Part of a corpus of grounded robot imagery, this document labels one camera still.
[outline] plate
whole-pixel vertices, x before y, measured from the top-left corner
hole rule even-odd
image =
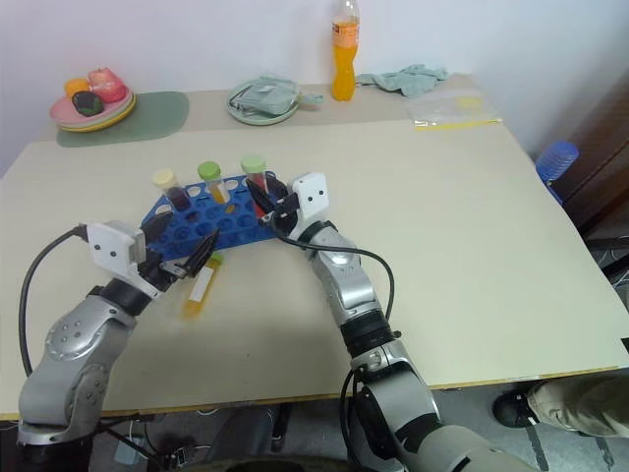
[[[229,96],[227,97],[227,111],[229,112],[230,115],[232,115],[238,121],[242,123],[246,123],[248,125],[268,126],[268,125],[274,125],[275,123],[279,123],[284,120],[288,120],[291,116],[293,116],[293,114],[295,114],[299,106],[298,100],[295,100],[295,103],[291,105],[291,107],[288,109],[286,113],[284,113],[283,115],[277,115],[277,116],[267,115],[266,113],[255,113],[255,112],[252,114],[250,114],[249,112],[245,113],[243,110],[240,110],[230,105],[232,98],[234,98],[234,96],[241,93],[244,89],[250,87],[253,82],[254,81],[250,81],[250,82],[245,82],[244,84],[240,84],[239,86],[237,86],[236,88],[234,88],[232,91],[229,92]]]
[[[50,118],[61,126],[93,126],[107,121],[120,113],[129,104],[132,96],[132,92],[127,88],[127,94],[124,98],[112,103],[104,103],[103,111],[93,116],[84,116],[79,113],[72,100],[64,96],[50,107],[49,114]]]
[[[66,127],[66,126],[61,126],[61,125],[57,125],[57,126],[59,127],[60,130],[69,131],[71,133],[88,133],[90,131],[102,130],[103,128],[107,128],[111,125],[115,125],[116,123],[124,119],[136,107],[137,101],[138,100],[136,99],[136,96],[132,94],[131,102],[129,103],[129,106],[127,106],[127,108],[122,110],[122,112],[120,112],[119,114],[110,117],[109,120],[97,123],[95,125],[90,125],[90,126],[85,126],[85,127]]]

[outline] floor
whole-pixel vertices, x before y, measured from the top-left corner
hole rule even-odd
[[[500,448],[511,452],[529,464],[538,467],[536,455],[527,433],[509,430],[496,423],[490,414],[492,401],[510,385],[490,385],[459,390],[436,391],[437,405],[446,423],[466,426]],[[169,414],[148,423],[151,442],[157,448],[180,441],[211,445],[233,410],[218,410],[202,416],[196,412]],[[129,423],[118,426],[117,431],[127,434]],[[620,472],[629,470],[629,440],[606,440],[614,465],[608,467],[595,438],[537,425],[541,446],[552,472]],[[134,434],[143,435],[143,425],[134,424]],[[143,459],[135,466],[116,464],[112,459],[117,442],[100,435],[94,444],[91,471],[144,471]],[[203,462],[209,448],[196,449],[195,463]],[[345,448],[338,428],[337,402],[334,400],[296,403],[288,426],[282,454],[345,457]]]

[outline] dark red liquid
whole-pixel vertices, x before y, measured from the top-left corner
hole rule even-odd
[[[171,187],[166,191],[166,198],[173,204],[178,211],[184,211],[190,208],[190,199],[188,194],[181,187]]]

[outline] stack of plates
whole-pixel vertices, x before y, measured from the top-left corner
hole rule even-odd
[[[57,126],[73,133],[87,133],[102,130],[125,118],[136,106],[136,96],[127,89],[124,98],[113,103],[104,103],[102,112],[94,116],[84,116],[77,111],[67,96],[60,98],[50,107],[50,118]]]

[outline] orange juice bottle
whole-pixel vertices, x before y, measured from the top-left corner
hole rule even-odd
[[[360,24],[357,0],[338,0],[332,22],[332,46],[336,77],[332,83],[332,96],[338,101],[349,101],[354,94],[354,58],[358,50]]]

